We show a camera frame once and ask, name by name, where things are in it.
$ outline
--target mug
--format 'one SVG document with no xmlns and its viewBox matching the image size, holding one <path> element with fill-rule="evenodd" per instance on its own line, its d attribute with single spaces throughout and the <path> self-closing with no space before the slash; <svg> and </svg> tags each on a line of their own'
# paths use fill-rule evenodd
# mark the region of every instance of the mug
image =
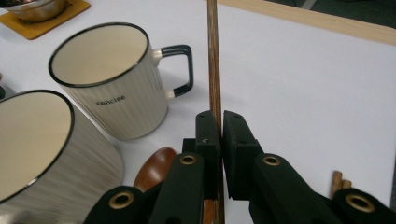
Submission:
<svg viewBox="0 0 396 224">
<path fill-rule="evenodd" d="M 119 153 L 60 93 L 0 101 L 0 223 L 82 223 L 122 176 Z"/>
<path fill-rule="evenodd" d="M 163 89 L 160 59 L 186 55 L 188 82 Z M 141 137 L 164 119 L 167 100 L 192 89 L 192 53 L 187 45 L 152 49 L 139 26 L 111 22 L 72 35 L 49 59 L 51 77 L 107 133 L 119 140 Z"/>
</svg>

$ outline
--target tabletop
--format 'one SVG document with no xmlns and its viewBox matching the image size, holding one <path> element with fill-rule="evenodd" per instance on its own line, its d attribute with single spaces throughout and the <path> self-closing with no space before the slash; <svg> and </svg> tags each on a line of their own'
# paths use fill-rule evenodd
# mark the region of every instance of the tabletop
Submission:
<svg viewBox="0 0 396 224">
<path fill-rule="evenodd" d="M 109 21 L 139 25 L 151 46 L 192 48 L 195 85 L 169 101 L 163 123 L 131 141 L 104 135 L 132 185 L 160 147 L 180 151 L 195 136 L 195 116 L 209 109 L 206 1 L 94 1 L 35 40 L 0 23 L 2 86 L 66 93 L 50 78 L 51 53 L 79 30 Z M 287 159 L 316 192 L 328 196 L 332 171 L 389 205 L 396 144 L 396 47 L 271 15 L 219 5 L 222 109 L 241 114 L 265 152 Z M 162 60 L 163 85 L 185 82 L 184 58 Z M 251 223 L 247 202 L 225 201 L 227 223 Z"/>
</svg>

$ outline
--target stainless steel bowl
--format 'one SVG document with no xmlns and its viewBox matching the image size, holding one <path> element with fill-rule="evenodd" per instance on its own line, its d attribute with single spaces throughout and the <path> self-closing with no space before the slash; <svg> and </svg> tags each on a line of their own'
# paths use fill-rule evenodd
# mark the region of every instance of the stainless steel bowl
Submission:
<svg viewBox="0 0 396 224">
<path fill-rule="evenodd" d="M 47 21 L 64 11 L 66 0 L 0 0 L 0 8 L 23 21 Z"/>
</svg>

